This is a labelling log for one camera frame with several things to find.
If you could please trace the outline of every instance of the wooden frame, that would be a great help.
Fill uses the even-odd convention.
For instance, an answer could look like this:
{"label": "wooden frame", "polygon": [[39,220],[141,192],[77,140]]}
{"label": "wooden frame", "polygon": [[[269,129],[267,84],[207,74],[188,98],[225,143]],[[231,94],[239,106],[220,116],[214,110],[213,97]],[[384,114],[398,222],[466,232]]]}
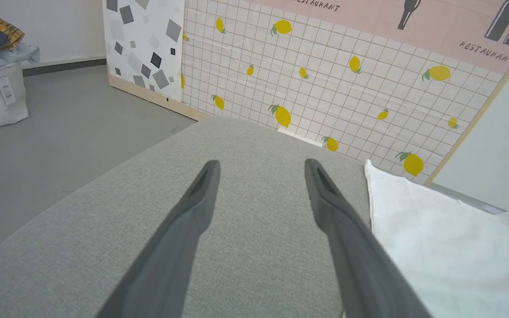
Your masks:
{"label": "wooden frame", "polygon": [[492,93],[490,94],[490,96],[488,97],[488,99],[486,100],[484,105],[481,107],[480,111],[473,118],[473,120],[471,121],[471,124],[467,126],[464,133],[459,137],[459,139],[453,145],[453,147],[451,147],[450,151],[447,153],[447,155],[445,155],[445,157],[443,158],[441,163],[437,166],[435,171],[433,171],[433,173],[429,176],[428,180],[425,182],[425,186],[429,186],[432,183],[433,179],[435,179],[435,177],[437,176],[439,171],[441,171],[441,169],[443,169],[443,167],[445,166],[447,161],[449,161],[449,158],[451,158],[453,156],[453,154],[455,153],[455,151],[459,148],[459,146],[461,146],[461,143],[463,143],[463,141],[467,138],[468,134],[472,131],[473,127],[475,127],[476,123],[480,120],[482,115],[484,115],[485,111],[492,104],[492,102],[494,101],[496,96],[500,93],[501,89],[504,87],[505,83],[508,80],[509,80],[509,69],[504,74],[504,76],[502,77],[502,79],[500,80],[498,85],[496,85],[496,88],[492,91]]}
{"label": "wooden frame", "polygon": [[166,109],[170,109],[171,111],[175,111],[178,114],[192,118],[196,121],[211,117],[211,115],[202,113],[199,110],[190,106],[186,106],[181,102],[169,100],[159,93],[153,92],[150,89],[144,87],[140,87],[139,85],[131,83],[130,81],[117,78],[109,73],[107,76],[109,77],[109,85],[118,88],[121,91],[135,95],[136,97],[145,99],[151,103],[155,103],[158,106],[162,106]]}

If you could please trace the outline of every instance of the dark baseboard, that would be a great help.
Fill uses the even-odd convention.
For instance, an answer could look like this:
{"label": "dark baseboard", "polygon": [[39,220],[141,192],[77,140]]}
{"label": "dark baseboard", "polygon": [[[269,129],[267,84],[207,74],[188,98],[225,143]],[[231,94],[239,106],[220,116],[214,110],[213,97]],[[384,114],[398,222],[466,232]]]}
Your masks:
{"label": "dark baseboard", "polygon": [[46,73],[68,71],[68,70],[75,70],[76,68],[91,67],[91,66],[98,66],[98,65],[105,65],[105,64],[107,64],[107,61],[105,60],[105,58],[103,58],[101,60],[92,60],[92,61],[83,61],[83,62],[74,62],[74,63],[65,63],[65,64],[58,64],[58,65],[26,68],[23,70],[23,77],[46,74]]}

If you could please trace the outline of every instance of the yellow plaid shirt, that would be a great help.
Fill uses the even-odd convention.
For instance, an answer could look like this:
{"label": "yellow plaid shirt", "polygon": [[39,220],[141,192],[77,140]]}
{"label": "yellow plaid shirt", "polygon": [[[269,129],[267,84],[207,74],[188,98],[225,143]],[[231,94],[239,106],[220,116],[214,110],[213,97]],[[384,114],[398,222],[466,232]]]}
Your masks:
{"label": "yellow plaid shirt", "polygon": [[25,32],[2,18],[0,18],[0,31],[8,36],[6,42],[0,46],[0,50],[14,50],[25,36]]}

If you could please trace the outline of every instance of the white cloth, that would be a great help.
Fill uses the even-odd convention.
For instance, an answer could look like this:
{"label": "white cloth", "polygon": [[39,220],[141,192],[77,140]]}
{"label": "white cloth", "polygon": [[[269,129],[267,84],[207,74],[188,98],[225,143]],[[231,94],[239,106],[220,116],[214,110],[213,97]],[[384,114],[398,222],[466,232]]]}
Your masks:
{"label": "white cloth", "polygon": [[365,165],[376,239],[435,318],[509,318],[509,213]]}

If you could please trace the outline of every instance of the white tag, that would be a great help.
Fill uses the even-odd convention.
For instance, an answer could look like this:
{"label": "white tag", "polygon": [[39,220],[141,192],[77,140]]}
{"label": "white tag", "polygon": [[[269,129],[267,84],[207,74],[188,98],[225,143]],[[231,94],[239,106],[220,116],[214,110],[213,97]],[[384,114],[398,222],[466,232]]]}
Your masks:
{"label": "white tag", "polygon": [[4,97],[4,101],[7,106],[15,102],[15,94],[11,88],[11,83],[9,82],[8,76],[0,78],[0,92],[1,96]]}

